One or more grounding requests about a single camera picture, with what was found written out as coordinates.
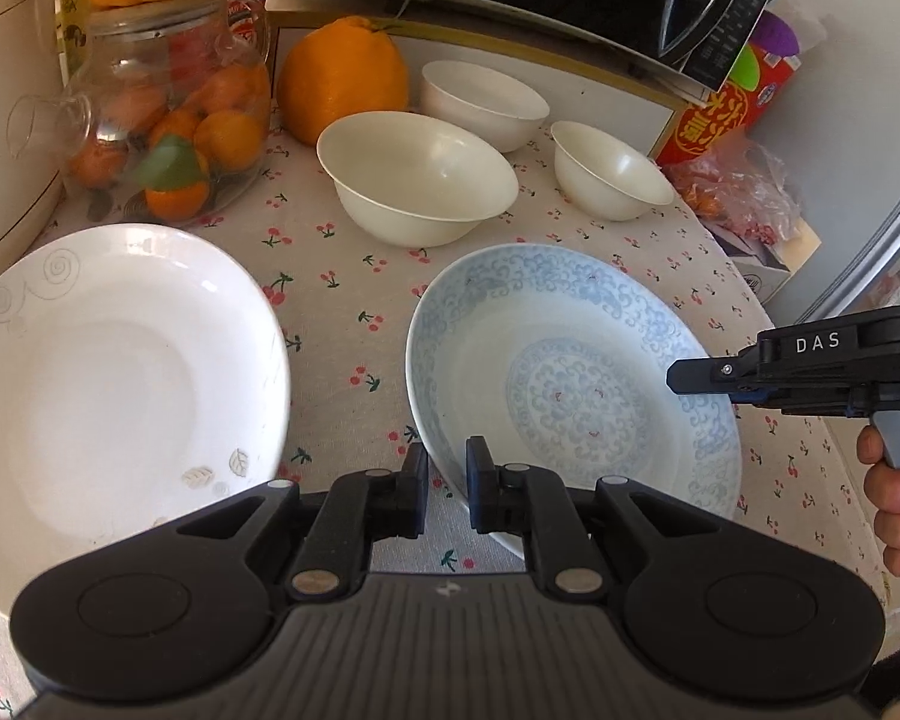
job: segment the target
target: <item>white bowl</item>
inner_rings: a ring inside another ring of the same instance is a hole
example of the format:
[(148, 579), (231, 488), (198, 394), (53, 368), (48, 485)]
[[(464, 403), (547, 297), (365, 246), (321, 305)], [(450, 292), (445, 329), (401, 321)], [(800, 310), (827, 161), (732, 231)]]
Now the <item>white bowl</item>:
[(557, 122), (550, 132), (557, 183), (586, 213), (627, 221), (677, 196), (653, 160), (612, 135), (578, 122)]
[(506, 154), (524, 146), (550, 114), (525, 83), (469, 62), (442, 60), (423, 68), (420, 109), (463, 127)]
[(511, 207), (514, 169), (489, 143), (453, 124), (398, 111), (338, 119), (317, 157), (360, 227), (396, 247), (438, 247)]
[(274, 478), (290, 370), (196, 236), (93, 227), (0, 277), (0, 613), (53, 565)]

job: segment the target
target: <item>glass jar lid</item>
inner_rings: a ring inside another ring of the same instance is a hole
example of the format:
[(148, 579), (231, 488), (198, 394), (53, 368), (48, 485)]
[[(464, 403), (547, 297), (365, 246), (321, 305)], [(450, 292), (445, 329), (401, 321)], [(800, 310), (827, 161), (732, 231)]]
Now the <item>glass jar lid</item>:
[(131, 35), (140, 32), (173, 34), (197, 19), (216, 11), (226, 0), (163, 0), (140, 5), (97, 10), (87, 20), (94, 37)]

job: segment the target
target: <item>blue and white plate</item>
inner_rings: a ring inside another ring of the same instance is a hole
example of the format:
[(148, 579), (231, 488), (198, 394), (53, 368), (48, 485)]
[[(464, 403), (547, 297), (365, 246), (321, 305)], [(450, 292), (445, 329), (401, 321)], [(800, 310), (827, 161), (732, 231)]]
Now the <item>blue and white plate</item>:
[[(407, 389), (437, 468), (466, 492), (464, 444), (574, 487), (622, 474), (730, 517), (740, 437), (725, 395), (676, 396), (671, 362), (703, 347), (649, 290), (576, 251), (512, 244), (444, 269), (407, 338)], [(514, 551), (516, 539), (501, 539)]]

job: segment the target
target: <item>tablecloth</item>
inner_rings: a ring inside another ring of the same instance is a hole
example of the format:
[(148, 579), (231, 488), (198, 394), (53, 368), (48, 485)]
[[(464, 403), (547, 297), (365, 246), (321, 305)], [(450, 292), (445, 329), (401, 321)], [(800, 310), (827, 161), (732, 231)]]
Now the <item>tablecloth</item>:
[[(349, 471), (400, 466), (418, 436), (404, 383), (410, 316), (434, 276), (478, 248), (549, 242), (599, 257), (672, 306), (712, 355), (736, 353), (770, 326), (739, 271), (682, 203), (630, 223), (593, 220), (574, 207), (557, 187), (545, 129), (509, 156), (520, 179), (509, 211), (451, 245), (401, 250), (352, 223), (314, 150), (275, 123), (257, 182), (189, 229), (236, 258), (279, 317), (293, 388), (280, 473), (304, 491), (325, 490)], [(100, 223), (123, 218), (117, 207)], [(85, 206), (65, 201), (36, 245), (90, 225)], [(737, 419), (743, 482), (735, 519), (850, 567), (885, 602), (879, 550), (826, 425), (751, 407), (739, 408)], [(378, 544), (374, 568), (520, 570), (517, 557), (471, 531), (437, 469), (430, 484), (426, 533)], [(0, 617), (0, 714), (12, 715), (29, 696)]]

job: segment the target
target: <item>refrigerator door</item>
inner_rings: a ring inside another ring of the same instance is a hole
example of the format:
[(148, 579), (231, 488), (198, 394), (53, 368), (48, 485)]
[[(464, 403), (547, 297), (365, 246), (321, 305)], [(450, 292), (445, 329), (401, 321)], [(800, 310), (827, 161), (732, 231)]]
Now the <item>refrigerator door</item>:
[(900, 303), (900, 203), (801, 322)]

